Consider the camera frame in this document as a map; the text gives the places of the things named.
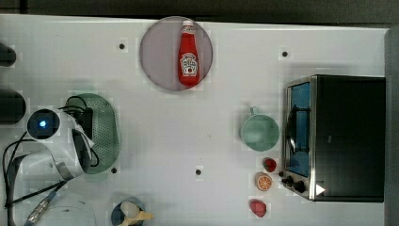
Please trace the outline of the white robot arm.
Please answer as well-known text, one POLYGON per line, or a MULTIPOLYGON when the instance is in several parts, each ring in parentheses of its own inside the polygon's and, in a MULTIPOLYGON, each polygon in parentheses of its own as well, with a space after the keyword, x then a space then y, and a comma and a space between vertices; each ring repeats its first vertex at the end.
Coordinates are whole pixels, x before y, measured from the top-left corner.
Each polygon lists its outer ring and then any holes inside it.
POLYGON ((40 196, 35 207, 25 210, 27 216, 23 221, 23 226, 36 226, 57 191, 87 173, 91 166, 93 142, 76 119, 60 109, 42 108, 33 112, 23 135, 10 146, 16 149, 24 142, 36 142, 44 149, 13 155, 3 166, 8 226, 17 226, 14 208, 19 203, 40 196))

